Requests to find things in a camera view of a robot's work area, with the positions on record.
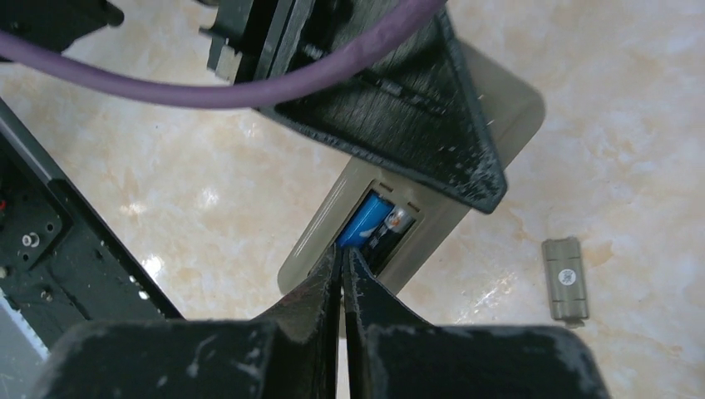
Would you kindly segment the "grey remote battery cover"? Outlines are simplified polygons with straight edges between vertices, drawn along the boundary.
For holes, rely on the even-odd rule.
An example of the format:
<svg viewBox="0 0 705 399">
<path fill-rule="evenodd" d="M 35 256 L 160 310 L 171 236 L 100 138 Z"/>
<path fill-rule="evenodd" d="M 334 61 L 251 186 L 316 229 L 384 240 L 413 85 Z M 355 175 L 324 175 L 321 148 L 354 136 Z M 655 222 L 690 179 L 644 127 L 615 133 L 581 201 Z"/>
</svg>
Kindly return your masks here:
<svg viewBox="0 0 705 399">
<path fill-rule="evenodd" d="M 547 239 L 541 245 L 550 316 L 567 328 L 581 328 L 589 306 L 580 242 Z"/>
</svg>

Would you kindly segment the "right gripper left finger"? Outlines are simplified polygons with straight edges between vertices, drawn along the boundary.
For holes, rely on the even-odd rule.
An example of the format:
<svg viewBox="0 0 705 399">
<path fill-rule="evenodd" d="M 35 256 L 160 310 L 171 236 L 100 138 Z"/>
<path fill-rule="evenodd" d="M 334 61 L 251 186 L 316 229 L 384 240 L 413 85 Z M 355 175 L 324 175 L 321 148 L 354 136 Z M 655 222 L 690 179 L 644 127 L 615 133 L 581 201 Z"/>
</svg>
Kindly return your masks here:
<svg viewBox="0 0 705 399">
<path fill-rule="evenodd" d="M 342 251 L 250 320 L 89 322 L 52 349 L 33 398 L 333 398 Z"/>
</svg>

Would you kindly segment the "blue battery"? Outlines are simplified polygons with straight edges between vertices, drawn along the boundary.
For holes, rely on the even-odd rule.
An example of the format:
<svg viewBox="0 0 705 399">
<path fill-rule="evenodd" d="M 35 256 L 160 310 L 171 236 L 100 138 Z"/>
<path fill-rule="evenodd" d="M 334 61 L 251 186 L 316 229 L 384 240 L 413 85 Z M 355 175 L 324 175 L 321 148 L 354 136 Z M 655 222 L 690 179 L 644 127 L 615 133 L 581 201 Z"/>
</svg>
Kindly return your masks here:
<svg viewBox="0 0 705 399">
<path fill-rule="evenodd" d="M 376 191 L 369 191 L 352 218 L 344 225 L 335 243 L 341 248 L 361 248 L 392 209 L 391 202 Z"/>
</svg>

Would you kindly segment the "black grey battery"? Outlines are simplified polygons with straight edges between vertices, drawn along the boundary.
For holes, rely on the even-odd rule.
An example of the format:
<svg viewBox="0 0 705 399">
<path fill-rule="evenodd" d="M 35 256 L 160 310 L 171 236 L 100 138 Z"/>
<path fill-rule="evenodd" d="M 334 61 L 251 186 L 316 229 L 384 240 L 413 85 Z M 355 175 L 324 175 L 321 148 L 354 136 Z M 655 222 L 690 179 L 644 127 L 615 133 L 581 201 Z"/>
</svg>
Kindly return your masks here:
<svg viewBox="0 0 705 399">
<path fill-rule="evenodd" d="M 382 271 L 385 259 L 415 221 L 409 212 L 400 206 L 395 206 L 372 232 L 362 246 L 361 253 L 373 274 L 377 275 Z"/>
</svg>

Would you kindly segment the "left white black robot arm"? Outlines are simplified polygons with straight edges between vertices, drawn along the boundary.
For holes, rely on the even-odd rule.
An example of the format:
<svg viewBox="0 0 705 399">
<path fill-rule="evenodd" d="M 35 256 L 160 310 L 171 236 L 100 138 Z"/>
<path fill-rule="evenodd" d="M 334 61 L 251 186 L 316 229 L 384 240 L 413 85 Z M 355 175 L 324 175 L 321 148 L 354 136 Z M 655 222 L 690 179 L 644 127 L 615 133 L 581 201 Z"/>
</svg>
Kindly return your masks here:
<svg viewBox="0 0 705 399">
<path fill-rule="evenodd" d="M 64 57 L 117 27 L 108 1 L 4 1 L 1 59 L 150 104 L 252 108 L 298 133 L 489 214 L 507 191 L 495 143 L 442 1 L 216 1 L 208 66 L 234 81 L 180 86 Z"/>
</svg>

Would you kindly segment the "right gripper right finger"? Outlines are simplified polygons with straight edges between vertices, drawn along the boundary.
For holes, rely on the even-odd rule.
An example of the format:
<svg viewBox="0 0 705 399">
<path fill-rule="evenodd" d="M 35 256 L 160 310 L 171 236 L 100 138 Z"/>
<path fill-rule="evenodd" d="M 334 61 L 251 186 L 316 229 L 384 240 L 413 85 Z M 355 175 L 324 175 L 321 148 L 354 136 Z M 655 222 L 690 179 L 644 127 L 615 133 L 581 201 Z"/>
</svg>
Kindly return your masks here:
<svg viewBox="0 0 705 399">
<path fill-rule="evenodd" d="M 606 398 L 591 351 L 551 326 L 437 326 L 342 251 L 354 398 Z"/>
</svg>

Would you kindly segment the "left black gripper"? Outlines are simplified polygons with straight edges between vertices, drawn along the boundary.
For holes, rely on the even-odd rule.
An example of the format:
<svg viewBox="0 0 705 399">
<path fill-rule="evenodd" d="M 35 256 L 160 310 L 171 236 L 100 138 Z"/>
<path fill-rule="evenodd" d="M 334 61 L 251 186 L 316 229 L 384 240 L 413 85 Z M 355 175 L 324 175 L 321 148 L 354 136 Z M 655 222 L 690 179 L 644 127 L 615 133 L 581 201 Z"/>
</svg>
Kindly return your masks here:
<svg viewBox="0 0 705 399">
<path fill-rule="evenodd" d="M 337 83 L 263 108 L 269 119 L 485 214 L 504 197 L 488 120 L 440 2 L 220 1 L 204 32 L 218 76 L 270 80 L 312 66 L 308 80 Z"/>
</svg>

